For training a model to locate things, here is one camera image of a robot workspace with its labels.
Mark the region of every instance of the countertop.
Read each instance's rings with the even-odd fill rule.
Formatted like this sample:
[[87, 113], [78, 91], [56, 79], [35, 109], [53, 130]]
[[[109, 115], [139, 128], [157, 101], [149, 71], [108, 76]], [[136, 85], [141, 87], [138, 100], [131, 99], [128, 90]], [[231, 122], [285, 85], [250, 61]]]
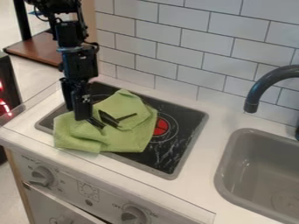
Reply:
[[49, 96], [36, 105], [33, 101], [29, 101], [30, 109], [0, 128], [0, 144], [13, 151], [35, 155], [102, 179], [111, 185], [125, 188], [146, 200], [155, 201], [194, 220], [201, 217], [202, 210], [199, 208], [202, 207], [216, 214], [215, 224], [279, 223], [223, 199], [216, 191], [213, 178], [228, 138], [235, 130], [253, 128], [294, 139], [295, 128], [235, 112], [208, 101], [192, 101], [173, 94], [162, 94], [154, 89], [107, 76], [101, 76], [96, 81], [201, 110], [209, 115], [202, 133], [176, 179], [162, 179], [102, 155], [53, 148], [52, 136], [36, 130], [34, 124], [63, 102], [60, 91], [51, 94], [51, 90], [46, 90], [48, 93], [41, 94], [38, 98]]

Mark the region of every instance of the red burner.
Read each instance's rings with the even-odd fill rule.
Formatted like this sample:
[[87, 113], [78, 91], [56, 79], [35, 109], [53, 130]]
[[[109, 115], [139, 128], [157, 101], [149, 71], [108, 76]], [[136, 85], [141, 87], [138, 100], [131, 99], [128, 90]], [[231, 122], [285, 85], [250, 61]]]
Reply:
[[163, 118], [158, 118], [156, 121], [156, 128], [154, 131], [154, 136], [161, 136], [167, 132], [169, 124]]

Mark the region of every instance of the stovetop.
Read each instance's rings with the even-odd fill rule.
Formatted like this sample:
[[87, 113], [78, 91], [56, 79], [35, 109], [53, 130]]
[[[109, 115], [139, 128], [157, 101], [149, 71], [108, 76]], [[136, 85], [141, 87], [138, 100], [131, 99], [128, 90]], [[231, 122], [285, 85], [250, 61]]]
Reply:
[[[119, 90], [117, 87], [99, 82], [93, 83], [94, 102], [106, 99], [117, 90]], [[166, 101], [136, 95], [158, 111], [156, 128], [148, 146], [142, 153], [103, 152], [101, 154], [164, 179], [175, 179], [203, 129], [207, 115]], [[65, 112], [67, 112], [66, 106], [61, 105], [37, 122], [36, 128], [52, 134], [53, 119]]]

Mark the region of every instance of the floor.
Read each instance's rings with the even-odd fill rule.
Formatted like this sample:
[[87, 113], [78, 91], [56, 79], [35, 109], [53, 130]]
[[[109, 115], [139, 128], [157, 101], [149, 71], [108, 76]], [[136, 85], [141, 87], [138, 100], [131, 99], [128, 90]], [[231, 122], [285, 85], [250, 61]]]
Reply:
[[[32, 11], [32, 6], [26, 5], [26, 8], [28, 11]], [[47, 23], [36, 19], [33, 15], [28, 15], [28, 18], [33, 34], [39, 33], [49, 27]], [[0, 49], [21, 40], [13, 1], [11, 0], [0, 1], [0, 33]], [[19, 57], [11, 57], [11, 60], [24, 102], [61, 77], [61, 73], [56, 68]], [[12, 177], [10, 166], [7, 163], [0, 165], [0, 181], [0, 222], [29, 224]]]

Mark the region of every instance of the green towel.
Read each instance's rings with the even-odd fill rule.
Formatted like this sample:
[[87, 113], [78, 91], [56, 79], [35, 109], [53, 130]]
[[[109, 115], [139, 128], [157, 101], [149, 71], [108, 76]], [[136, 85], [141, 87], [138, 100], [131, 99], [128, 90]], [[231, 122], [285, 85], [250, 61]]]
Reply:
[[116, 119], [137, 115], [121, 121], [117, 129], [110, 125], [98, 129], [87, 121], [77, 122], [73, 112], [60, 115], [54, 119], [55, 147], [94, 153], [144, 151], [156, 126], [155, 109], [124, 89], [94, 104], [94, 118], [101, 121], [99, 109]]

